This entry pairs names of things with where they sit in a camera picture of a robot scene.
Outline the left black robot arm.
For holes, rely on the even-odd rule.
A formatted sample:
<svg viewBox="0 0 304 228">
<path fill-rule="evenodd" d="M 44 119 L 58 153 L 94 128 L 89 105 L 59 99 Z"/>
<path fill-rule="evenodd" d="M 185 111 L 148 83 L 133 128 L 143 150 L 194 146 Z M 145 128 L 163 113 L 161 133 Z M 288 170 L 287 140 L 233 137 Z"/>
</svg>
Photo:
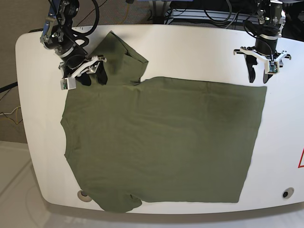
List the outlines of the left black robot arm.
<svg viewBox="0 0 304 228">
<path fill-rule="evenodd" d="M 243 22 L 243 28 L 247 34 L 255 38 L 253 47 L 240 47 L 233 54 L 242 54 L 245 58 L 248 79 L 253 83 L 256 78 L 254 66 L 260 60 L 264 64 L 263 83 L 280 72 L 283 67 L 283 59 L 291 59 L 287 51 L 277 52 L 278 39 L 282 36 L 285 25 L 285 12 L 283 2 L 278 0 L 259 0 L 257 10 L 250 16 L 257 15 L 258 24 L 253 24 L 249 18 Z"/>
</svg>

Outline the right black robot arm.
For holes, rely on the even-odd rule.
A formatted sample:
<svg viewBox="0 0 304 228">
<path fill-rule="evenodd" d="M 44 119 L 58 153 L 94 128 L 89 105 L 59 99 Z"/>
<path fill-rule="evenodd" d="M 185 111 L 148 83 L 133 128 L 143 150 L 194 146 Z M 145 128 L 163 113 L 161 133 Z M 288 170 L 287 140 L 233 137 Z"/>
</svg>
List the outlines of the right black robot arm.
<svg viewBox="0 0 304 228">
<path fill-rule="evenodd" d="M 95 6 L 95 22 L 88 32 L 72 29 L 73 18 L 79 10 L 77 0 L 50 0 L 50 8 L 46 18 L 40 42 L 48 50 L 54 50 L 62 60 L 59 70 L 62 73 L 61 87 L 63 90 L 76 88 L 76 82 L 84 86 L 91 85 L 90 75 L 95 75 L 97 82 L 105 85 L 108 81 L 103 55 L 89 55 L 84 47 L 89 44 L 88 36 L 97 28 L 99 22 L 99 6 Z"/>
</svg>

